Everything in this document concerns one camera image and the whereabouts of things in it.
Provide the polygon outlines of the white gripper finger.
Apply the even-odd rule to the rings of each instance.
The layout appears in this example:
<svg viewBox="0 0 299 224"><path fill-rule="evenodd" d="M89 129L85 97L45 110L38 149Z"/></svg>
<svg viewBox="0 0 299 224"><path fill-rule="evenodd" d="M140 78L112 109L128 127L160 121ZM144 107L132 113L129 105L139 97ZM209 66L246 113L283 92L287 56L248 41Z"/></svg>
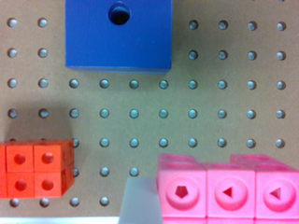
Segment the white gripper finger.
<svg viewBox="0 0 299 224"><path fill-rule="evenodd" d="M129 177L118 224L163 224L154 177Z"/></svg>

